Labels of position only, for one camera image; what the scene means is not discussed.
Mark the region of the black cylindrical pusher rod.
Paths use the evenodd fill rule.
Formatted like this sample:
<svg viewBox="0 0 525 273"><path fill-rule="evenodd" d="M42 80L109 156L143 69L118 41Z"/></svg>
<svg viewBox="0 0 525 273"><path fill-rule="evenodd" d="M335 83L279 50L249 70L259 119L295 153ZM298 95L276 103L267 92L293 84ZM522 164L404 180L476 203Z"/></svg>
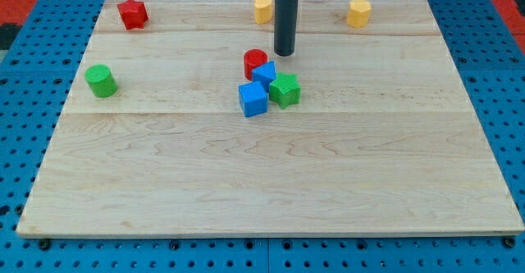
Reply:
<svg viewBox="0 0 525 273"><path fill-rule="evenodd" d="M288 57L294 53L299 0L275 0L274 52Z"/></svg>

